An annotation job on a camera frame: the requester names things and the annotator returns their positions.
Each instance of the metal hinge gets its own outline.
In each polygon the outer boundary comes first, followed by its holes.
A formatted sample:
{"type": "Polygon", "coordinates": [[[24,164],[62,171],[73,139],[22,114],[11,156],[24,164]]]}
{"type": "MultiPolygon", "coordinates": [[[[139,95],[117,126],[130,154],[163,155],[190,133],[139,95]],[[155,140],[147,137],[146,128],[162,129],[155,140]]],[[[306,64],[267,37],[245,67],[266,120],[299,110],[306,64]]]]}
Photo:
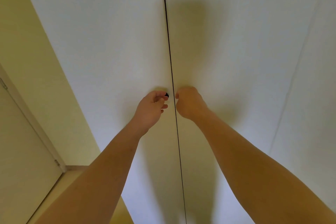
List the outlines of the metal hinge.
{"type": "Polygon", "coordinates": [[[5,90],[8,89],[8,87],[6,86],[6,84],[3,82],[1,78],[0,78],[0,84],[3,86],[5,90]]]}

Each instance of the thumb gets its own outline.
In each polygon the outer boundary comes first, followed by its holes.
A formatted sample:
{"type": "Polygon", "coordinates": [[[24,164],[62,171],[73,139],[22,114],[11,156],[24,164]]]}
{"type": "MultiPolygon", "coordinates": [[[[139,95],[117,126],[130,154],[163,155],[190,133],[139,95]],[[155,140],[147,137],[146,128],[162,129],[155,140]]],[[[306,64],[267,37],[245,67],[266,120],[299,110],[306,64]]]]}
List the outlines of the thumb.
{"type": "Polygon", "coordinates": [[[160,98],[155,104],[161,109],[165,104],[165,100],[163,98],[160,98]]]}

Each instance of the floor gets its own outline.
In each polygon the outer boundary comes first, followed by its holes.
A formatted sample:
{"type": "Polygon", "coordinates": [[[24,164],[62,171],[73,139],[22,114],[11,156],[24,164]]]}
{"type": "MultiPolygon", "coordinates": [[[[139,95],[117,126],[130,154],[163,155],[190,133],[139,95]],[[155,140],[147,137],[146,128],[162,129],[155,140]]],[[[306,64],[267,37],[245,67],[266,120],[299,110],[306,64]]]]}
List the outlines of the floor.
{"type": "MultiPolygon", "coordinates": [[[[51,203],[83,172],[83,170],[68,171],[62,175],[57,184],[53,187],[48,196],[44,199],[35,214],[27,224],[34,224],[42,213],[51,205],[51,203]]],[[[128,213],[123,199],[120,200],[115,208],[110,224],[133,224],[132,218],[128,213]]]]}

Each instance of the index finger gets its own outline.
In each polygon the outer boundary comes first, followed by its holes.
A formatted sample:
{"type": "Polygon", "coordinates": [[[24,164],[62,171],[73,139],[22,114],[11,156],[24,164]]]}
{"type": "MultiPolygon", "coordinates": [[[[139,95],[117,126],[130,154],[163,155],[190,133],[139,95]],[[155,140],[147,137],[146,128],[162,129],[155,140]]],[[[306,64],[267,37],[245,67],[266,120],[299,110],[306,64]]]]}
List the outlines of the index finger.
{"type": "Polygon", "coordinates": [[[165,91],[162,91],[162,90],[154,90],[152,92],[149,92],[147,94],[147,98],[149,98],[150,100],[153,100],[156,98],[156,97],[163,97],[166,95],[166,92],[165,91]]]}

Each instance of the door frame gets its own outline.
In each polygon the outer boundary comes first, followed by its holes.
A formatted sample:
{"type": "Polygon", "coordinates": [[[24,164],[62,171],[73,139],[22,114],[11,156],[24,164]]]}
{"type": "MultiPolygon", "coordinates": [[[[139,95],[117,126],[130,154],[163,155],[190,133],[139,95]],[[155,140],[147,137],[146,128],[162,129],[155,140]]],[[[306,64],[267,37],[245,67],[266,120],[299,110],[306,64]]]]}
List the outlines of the door frame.
{"type": "Polygon", "coordinates": [[[55,159],[55,162],[59,165],[63,173],[67,171],[67,168],[65,166],[65,162],[61,158],[61,156],[56,151],[55,147],[53,146],[53,143],[50,141],[47,134],[44,132],[43,128],[40,126],[38,121],[36,120],[35,116],[31,113],[28,106],[22,99],[21,95],[19,94],[19,91],[16,89],[10,78],[8,77],[7,73],[3,69],[2,65],[0,64],[0,84],[4,83],[4,88],[7,90],[7,92],[10,94],[11,98],[14,100],[16,105],[21,110],[22,114],[25,116],[31,127],[34,129],[44,146],[47,148],[47,150],[50,152],[50,154],[55,159]]]}

